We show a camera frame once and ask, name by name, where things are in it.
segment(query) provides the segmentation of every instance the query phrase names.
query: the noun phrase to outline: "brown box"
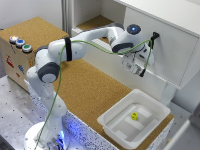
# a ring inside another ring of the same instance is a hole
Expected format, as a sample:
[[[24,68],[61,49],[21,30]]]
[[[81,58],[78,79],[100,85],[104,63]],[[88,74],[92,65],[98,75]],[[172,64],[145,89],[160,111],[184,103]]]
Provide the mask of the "brown box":
[[[32,46],[32,53],[25,54],[22,49],[9,43],[9,38],[17,35]],[[27,70],[35,65],[35,52],[40,46],[68,36],[68,34],[45,20],[36,17],[0,31],[0,50],[6,74],[28,91],[24,83]]]

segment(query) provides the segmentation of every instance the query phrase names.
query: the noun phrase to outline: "white tray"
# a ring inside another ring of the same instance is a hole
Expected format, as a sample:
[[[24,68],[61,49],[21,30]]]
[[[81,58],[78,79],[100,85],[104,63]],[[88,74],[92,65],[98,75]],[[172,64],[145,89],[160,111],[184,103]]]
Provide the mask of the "white tray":
[[[131,114],[138,113],[132,120]],[[126,149],[136,149],[169,115],[170,109],[140,90],[133,90],[98,118],[108,136]]]

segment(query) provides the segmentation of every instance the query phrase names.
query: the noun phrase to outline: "cable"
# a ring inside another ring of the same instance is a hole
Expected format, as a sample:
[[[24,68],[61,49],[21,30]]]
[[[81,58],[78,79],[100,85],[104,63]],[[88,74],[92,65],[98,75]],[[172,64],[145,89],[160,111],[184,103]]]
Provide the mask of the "cable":
[[[96,47],[97,49],[99,49],[99,50],[101,50],[101,51],[103,51],[103,52],[105,52],[105,53],[108,53],[108,54],[116,54],[116,55],[128,53],[128,52],[132,51],[133,49],[137,48],[138,46],[140,46],[140,45],[142,45],[142,44],[144,44],[144,43],[146,43],[146,42],[150,42],[151,46],[150,46],[149,56],[148,56],[148,59],[147,59],[145,65],[144,65],[144,70],[145,70],[145,71],[146,71],[146,68],[147,68],[147,65],[148,65],[148,62],[149,62],[149,58],[150,58],[150,55],[151,55],[151,49],[152,49],[152,40],[146,40],[146,41],[144,41],[144,42],[142,42],[142,43],[140,43],[140,44],[134,46],[133,48],[131,48],[131,49],[127,50],[127,51],[124,51],[124,52],[120,52],[120,53],[113,53],[113,52],[104,50],[104,49],[102,49],[102,48],[100,48],[100,47],[98,47],[98,46],[96,46],[96,45],[94,45],[94,44],[92,44],[92,43],[90,43],[90,42],[81,41],[81,40],[72,41],[72,43],[76,43],[76,42],[87,43],[87,44],[92,45],[92,46]],[[48,116],[47,116],[47,119],[45,120],[45,123],[44,123],[44,125],[43,125],[43,127],[42,127],[42,130],[41,130],[41,132],[40,132],[40,135],[39,135],[39,138],[38,138],[38,140],[37,140],[37,144],[36,144],[34,150],[36,150],[36,148],[37,148],[37,146],[38,146],[38,143],[39,143],[39,141],[40,141],[40,137],[41,137],[41,135],[42,135],[43,129],[44,129],[44,127],[45,127],[45,125],[46,125],[46,123],[47,123],[47,121],[48,121],[48,119],[49,119],[49,117],[50,117],[50,115],[51,115],[51,112],[52,112],[52,110],[53,110],[53,107],[54,107],[54,104],[55,104],[55,101],[56,101],[56,97],[57,97],[57,95],[58,95],[58,91],[59,91],[59,89],[60,89],[61,77],[62,77],[61,62],[62,62],[62,54],[63,54],[64,48],[65,48],[65,45],[63,46],[63,48],[62,48],[62,50],[61,50],[61,54],[60,54],[60,64],[59,64],[59,66],[60,66],[60,78],[59,78],[58,89],[57,89],[57,91],[56,91],[56,95],[55,95],[55,97],[54,97],[53,104],[52,104],[52,106],[51,106],[51,109],[50,109],[50,111],[49,111],[49,114],[48,114]]]
[[[58,89],[57,89],[57,91],[56,91],[56,95],[55,95],[55,97],[54,97],[53,104],[52,104],[52,106],[51,106],[51,109],[50,109],[50,111],[49,111],[49,114],[48,114],[48,116],[47,116],[47,119],[46,119],[46,121],[45,121],[45,123],[44,123],[44,125],[43,125],[43,127],[42,127],[42,130],[41,130],[41,132],[40,132],[40,135],[39,135],[39,138],[38,138],[38,141],[37,141],[37,144],[36,144],[34,150],[36,150],[36,148],[37,148],[37,146],[38,146],[38,143],[39,143],[39,141],[40,141],[40,137],[41,137],[41,135],[42,135],[43,129],[44,129],[44,127],[45,127],[45,125],[46,125],[46,123],[47,123],[47,121],[48,121],[48,119],[49,119],[49,117],[50,117],[50,115],[51,115],[51,112],[52,112],[52,110],[53,110],[53,106],[54,106],[55,101],[56,101],[56,97],[57,97],[57,95],[58,95],[58,91],[59,91],[59,89],[60,89],[61,77],[62,77],[61,62],[62,62],[62,54],[63,54],[64,48],[65,48],[65,45],[63,46],[63,48],[62,48],[62,50],[61,50],[61,54],[60,54],[60,64],[59,64],[59,66],[60,66],[60,78],[59,78]]]

